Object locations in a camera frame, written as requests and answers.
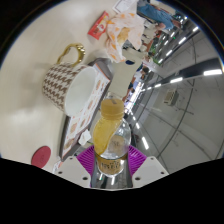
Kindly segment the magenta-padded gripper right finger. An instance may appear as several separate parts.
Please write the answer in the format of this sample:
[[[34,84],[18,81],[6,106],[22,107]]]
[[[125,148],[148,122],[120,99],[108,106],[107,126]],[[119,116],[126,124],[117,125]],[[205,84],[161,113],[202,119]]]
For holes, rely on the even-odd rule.
[[[168,175],[154,156],[147,157],[133,146],[128,151],[128,167],[134,188],[143,187]]]

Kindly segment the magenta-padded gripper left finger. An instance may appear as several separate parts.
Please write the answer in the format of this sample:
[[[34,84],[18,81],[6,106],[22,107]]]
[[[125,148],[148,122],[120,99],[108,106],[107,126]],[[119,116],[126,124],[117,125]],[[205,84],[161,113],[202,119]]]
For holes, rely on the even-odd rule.
[[[94,146],[90,146],[77,156],[69,156],[56,171],[56,175],[81,187],[90,188],[94,167]]]

